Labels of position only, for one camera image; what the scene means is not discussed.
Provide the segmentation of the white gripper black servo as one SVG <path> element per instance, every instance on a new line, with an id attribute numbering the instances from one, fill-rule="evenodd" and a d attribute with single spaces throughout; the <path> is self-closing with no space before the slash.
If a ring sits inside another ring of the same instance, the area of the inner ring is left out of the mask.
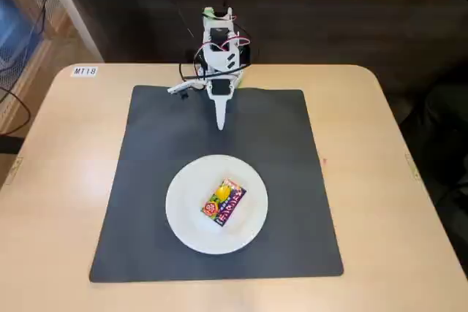
<path id="1" fill-rule="evenodd" d="M 227 102 L 233 97 L 235 79 L 231 76 L 210 78 L 206 81 L 206 90 L 209 99 L 213 100 L 215 104 L 217 128 L 223 130 Z"/>

